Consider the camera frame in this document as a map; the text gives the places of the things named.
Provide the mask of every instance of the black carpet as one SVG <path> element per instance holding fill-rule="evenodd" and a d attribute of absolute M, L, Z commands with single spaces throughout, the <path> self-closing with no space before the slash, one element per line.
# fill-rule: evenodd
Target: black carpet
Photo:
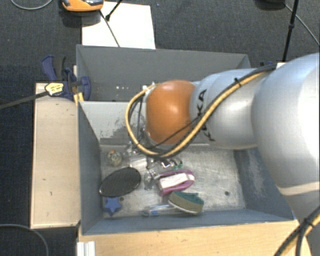
<path fill-rule="evenodd" d="M 36 6 L 45 0 L 15 0 Z M 156 47 L 248 54 L 253 67 L 282 59 L 291 13 L 258 9 L 255 1 L 127 0 L 151 6 Z M 293 0 L 286 1 L 292 7 Z M 298 15 L 319 40 L 320 1 L 300 1 Z M 34 93 L 45 80 L 43 57 L 65 55 L 76 64 L 81 43 L 80 19 L 62 9 L 59 0 L 36 11 L 16 8 L 2 0 L 0 8 L 0 99 L 14 101 Z M 288 59 L 318 52 L 319 47 L 296 20 Z M 0 224 L 29 224 L 33 148 L 33 103 L 0 110 Z M 75 255 L 75 228 L 40 231 L 50 255 Z M 45 255 L 33 233 L 0 228 L 0 255 Z"/>

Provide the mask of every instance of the black oval object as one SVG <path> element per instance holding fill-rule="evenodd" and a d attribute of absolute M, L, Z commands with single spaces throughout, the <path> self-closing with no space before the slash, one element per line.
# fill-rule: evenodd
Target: black oval object
<path fill-rule="evenodd" d="M 138 170 L 126 167 L 108 175 L 101 183 L 99 193 L 104 197 L 120 197 L 134 191 L 140 182 Z"/>

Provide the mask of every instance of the wooden board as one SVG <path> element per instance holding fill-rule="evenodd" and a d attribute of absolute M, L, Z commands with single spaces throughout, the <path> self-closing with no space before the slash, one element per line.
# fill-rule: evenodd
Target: wooden board
<path fill-rule="evenodd" d="M 297 227 L 295 220 L 208 228 L 82 236 L 95 241 L 96 256 L 273 256 Z M 287 254 L 294 256 L 295 248 Z M 303 256 L 310 256 L 306 240 Z"/>
<path fill-rule="evenodd" d="M 44 91 L 37 84 L 36 93 Z M 30 227 L 75 226 L 80 220 L 76 105 L 45 96 L 35 101 Z"/>

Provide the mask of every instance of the orange object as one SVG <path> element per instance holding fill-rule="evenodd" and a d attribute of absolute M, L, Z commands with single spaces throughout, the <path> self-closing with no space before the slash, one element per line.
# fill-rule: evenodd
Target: orange object
<path fill-rule="evenodd" d="M 91 12 L 100 10 L 104 6 L 104 1 L 90 0 L 63 0 L 63 7 L 71 12 Z"/>
<path fill-rule="evenodd" d="M 149 94 L 146 100 L 146 132 L 156 143 L 190 123 L 189 104 L 195 86 L 186 80 L 170 80 L 161 83 Z M 163 144 L 180 141 L 188 132 L 186 127 Z"/>

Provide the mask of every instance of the sponge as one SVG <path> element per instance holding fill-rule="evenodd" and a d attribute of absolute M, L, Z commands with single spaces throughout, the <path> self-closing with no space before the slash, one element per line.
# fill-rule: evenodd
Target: sponge
<path fill-rule="evenodd" d="M 177 209 L 190 214 L 198 214 L 202 211 L 205 202 L 198 193 L 186 193 L 174 191 L 170 194 L 168 203 Z"/>

